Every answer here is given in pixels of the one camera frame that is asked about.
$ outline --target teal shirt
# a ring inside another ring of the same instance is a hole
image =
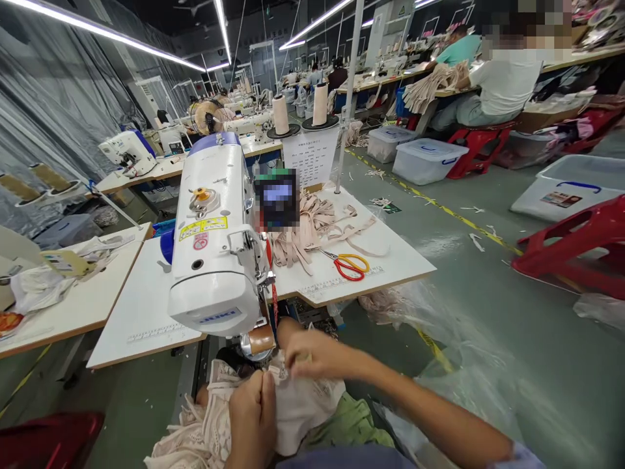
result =
[[[473,60],[475,60],[475,54],[477,54],[480,48],[480,43],[481,38],[479,35],[465,36],[454,42],[441,55],[436,57],[436,62],[454,66],[462,61],[469,61],[469,65],[471,65]]]

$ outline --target cardboard box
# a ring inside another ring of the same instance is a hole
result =
[[[533,134],[537,130],[551,127],[566,119],[576,118],[582,109],[583,106],[580,106],[575,109],[570,109],[569,111],[562,111],[555,114],[522,112],[515,118],[518,124],[515,125],[514,129],[517,132]]]

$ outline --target sleeve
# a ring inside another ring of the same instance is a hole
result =
[[[484,83],[484,80],[488,76],[491,67],[492,61],[484,62],[480,68],[469,73],[469,81],[471,82],[471,86],[476,87],[477,85],[481,85],[482,83]]]
[[[488,469],[546,469],[540,459],[522,444],[515,442],[511,461],[491,464]]]
[[[439,55],[438,57],[436,57],[436,63],[447,63],[447,61],[449,60],[449,58],[451,57],[451,53],[449,52],[449,50],[453,47],[454,45],[452,44],[451,46],[449,46],[447,49],[445,49],[444,51],[441,52],[441,55]]]

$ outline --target yellow warning sticker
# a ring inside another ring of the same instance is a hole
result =
[[[180,241],[190,236],[211,231],[214,229],[226,229],[228,227],[227,217],[207,218],[206,220],[196,221],[191,225],[186,225],[180,230]]]

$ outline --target warning label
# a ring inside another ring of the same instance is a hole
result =
[[[193,249],[199,251],[208,246],[208,233],[198,233],[193,237]]]
[[[206,220],[196,221],[180,230],[180,241],[190,236],[197,235],[198,233],[214,229],[226,229],[227,227],[227,217],[207,218]]]
[[[557,205],[562,208],[569,208],[571,205],[576,204],[582,199],[576,195],[568,195],[562,192],[551,192],[545,195],[540,201],[546,202],[552,205]]]

